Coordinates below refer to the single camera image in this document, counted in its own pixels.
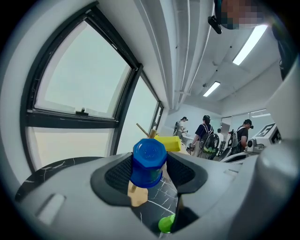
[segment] hair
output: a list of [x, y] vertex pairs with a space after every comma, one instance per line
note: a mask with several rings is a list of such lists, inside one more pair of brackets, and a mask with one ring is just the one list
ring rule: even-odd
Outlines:
[[243, 124], [250, 124], [250, 125], [252, 125], [252, 121], [250, 119], [246, 119]]
[[210, 123], [210, 117], [208, 115], [204, 115], [202, 120], [205, 122], [206, 125]]

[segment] black marble table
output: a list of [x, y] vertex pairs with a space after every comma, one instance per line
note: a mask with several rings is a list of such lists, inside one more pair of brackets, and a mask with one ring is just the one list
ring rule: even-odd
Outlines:
[[[33, 173], [18, 189], [15, 200], [22, 199], [32, 190], [43, 184], [59, 171], [70, 166], [87, 163], [102, 157], [75, 157], [49, 164]], [[167, 217], [176, 212], [177, 190], [173, 183], [162, 178], [160, 182], [148, 189], [148, 200], [139, 207], [132, 207], [133, 213], [141, 222], [159, 238], [166, 238], [170, 234], [163, 234], [158, 228], [161, 218]]]

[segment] fluorescent light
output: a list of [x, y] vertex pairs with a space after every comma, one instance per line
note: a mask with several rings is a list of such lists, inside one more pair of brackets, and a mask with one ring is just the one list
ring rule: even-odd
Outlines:
[[267, 27], [267, 25], [260, 25], [254, 28], [253, 32], [251, 33], [243, 48], [240, 50], [239, 54], [233, 59], [234, 64], [241, 64], [241, 62], [248, 56], [248, 54], [257, 44], [258, 40], [262, 37]]
[[257, 116], [252, 116], [252, 118], [260, 118], [260, 117], [264, 117], [264, 116], [270, 116], [270, 113], [266, 113], [266, 114], [262, 114], [262, 115], [257, 115]]
[[266, 110], [266, 109], [262, 109], [262, 110], [258, 110], [258, 111], [251, 112], [251, 113], [258, 113], [258, 112], [265, 111], [265, 110]]
[[204, 97], [207, 97], [209, 94], [211, 94], [216, 88], [220, 86], [219, 82], [214, 82], [214, 84], [210, 87], [210, 89], [207, 90], [207, 92], [203, 95]]

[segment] blue plastic object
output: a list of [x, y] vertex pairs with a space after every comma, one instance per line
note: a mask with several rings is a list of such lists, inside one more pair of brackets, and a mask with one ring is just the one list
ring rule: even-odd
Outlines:
[[163, 173], [167, 152], [165, 146], [155, 139], [142, 139], [133, 147], [131, 182], [140, 188], [158, 184]]

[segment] white shirt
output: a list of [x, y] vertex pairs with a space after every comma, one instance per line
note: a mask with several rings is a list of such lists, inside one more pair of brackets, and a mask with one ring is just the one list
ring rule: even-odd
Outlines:
[[224, 136], [221, 133], [217, 133], [217, 135], [219, 136], [219, 145], [217, 146], [217, 148], [220, 148], [221, 142], [224, 140]]
[[185, 122], [184, 121], [179, 121], [178, 131], [180, 131], [180, 132], [182, 132], [181, 127], [183, 127], [183, 129], [185, 129]]

